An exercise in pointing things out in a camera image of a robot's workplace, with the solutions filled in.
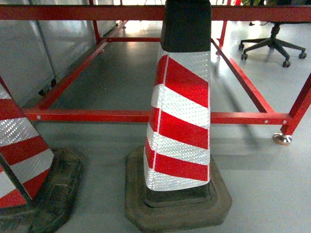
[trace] red metal bar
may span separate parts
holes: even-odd
[[[228,0],[227,5],[231,5],[231,0]],[[222,33],[220,35],[220,38],[218,39],[219,41],[219,46],[222,47],[224,45],[224,40],[225,40],[225,31],[227,29],[227,21],[224,21],[223,23],[223,28],[222,28]]]
[[[255,106],[261,113],[274,113],[273,108],[258,91],[258,89],[253,85],[247,75],[241,70],[241,68],[236,64],[236,62],[231,58],[227,57],[222,49],[216,44],[215,40],[212,39],[213,45],[216,47],[219,54],[222,56],[224,61],[227,63],[231,71],[234,73],[244,90],[247,92],[248,96],[251,98]]]
[[[146,123],[149,111],[83,110],[83,109],[23,109],[30,120],[90,121],[90,122],[140,122]],[[213,124],[282,125],[291,117],[284,113],[211,113]]]
[[[89,5],[90,6],[96,5],[95,0],[89,0]],[[96,20],[93,20],[93,27],[94,27],[94,33],[95,33],[95,38],[96,38],[96,44],[99,44],[102,39],[101,39],[101,35],[99,34],[99,31],[98,31],[98,25],[97,25]]]
[[[90,122],[148,122],[149,111],[23,109],[30,120],[90,121]]]
[[[119,24],[114,31],[108,36],[114,36],[121,30],[127,21],[123,21]],[[70,75],[63,78],[52,90],[50,90],[36,105],[35,108],[48,109],[58,97],[67,89],[67,87],[81,74],[83,70],[95,59],[95,57],[103,50],[108,44],[107,40],[102,40],[96,47],[96,50],[87,57],[80,66],[78,66]]]
[[[110,37],[107,42],[160,42],[159,37]]]
[[[300,91],[292,109],[290,110],[289,115],[293,118],[293,120],[289,124],[283,125],[281,128],[283,134],[293,135],[294,131],[296,130],[299,122],[306,113],[310,104],[311,104],[311,73],[306,83],[302,87],[302,90]]]
[[[163,20],[164,6],[0,5],[5,20]],[[308,6],[212,6],[212,20],[311,22]]]

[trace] epoxy floor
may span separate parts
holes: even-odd
[[[276,111],[288,112],[311,72],[311,24],[281,26],[279,39],[306,47],[309,56],[287,49],[284,58],[262,48],[241,61],[244,38],[269,37],[272,24],[229,22],[225,46]],[[213,36],[220,34],[213,22]],[[120,36],[159,36],[161,22],[130,21]],[[112,43],[80,75],[53,108],[149,110],[156,73],[158,43]],[[212,46],[211,109],[256,112],[223,59]],[[53,148],[79,154],[85,172],[76,207],[58,233],[139,233],[124,216],[125,157],[145,141],[146,124],[38,123]],[[311,232],[311,110],[288,146],[271,136],[280,126],[212,125],[211,153],[232,196],[225,222],[217,227],[179,233]]]

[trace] concrete floor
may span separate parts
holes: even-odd
[[[244,38],[268,37],[272,24],[229,22],[225,49],[276,111],[288,112],[311,72],[311,24],[281,26],[279,38],[306,47],[288,49],[292,66],[277,51],[262,48],[241,61]],[[219,22],[213,23],[217,36]],[[120,36],[159,36],[161,22],[130,21]],[[65,91],[53,108],[149,110],[158,43],[112,43]],[[212,47],[212,111],[256,112],[223,59]],[[271,136],[280,126],[212,125],[211,153],[232,196],[225,222],[179,233],[311,232],[311,110],[288,146]],[[139,233],[124,216],[125,157],[145,141],[146,124],[38,123],[53,148],[68,147],[85,162],[76,208],[58,233]]]

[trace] traffic cone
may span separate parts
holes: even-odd
[[[0,78],[0,229],[48,233],[71,211],[81,174],[69,150],[51,151]]]
[[[232,200],[210,159],[207,0],[167,0],[144,149],[127,158],[126,216],[143,232],[221,224]]]

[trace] office chair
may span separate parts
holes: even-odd
[[[277,2],[277,5],[290,5],[291,0],[279,0]],[[290,55],[286,52],[284,47],[300,50],[301,53],[299,54],[300,59],[305,59],[307,57],[307,54],[305,53],[306,49],[291,43],[288,43],[286,41],[282,41],[276,38],[276,35],[280,31],[280,25],[283,23],[292,23],[292,22],[273,22],[274,27],[271,30],[271,36],[270,38],[261,38],[261,39],[248,39],[248,40],[241,40],[241,43],[239,44],[239,50],[244,49],[244,42],[246,43],[256,43],[253,46],[250,46],[246,49],[244,49],[243,54],[241,56],[242,60],[246,60],[248,58],[248,51],[255,50],[264,46],[268,46],[271,49],[276,49],[279,53],[281,53],[285,57],[285,61],[283,62],[283,67],[289,67],[291,65],[291,62],[289,61]]]

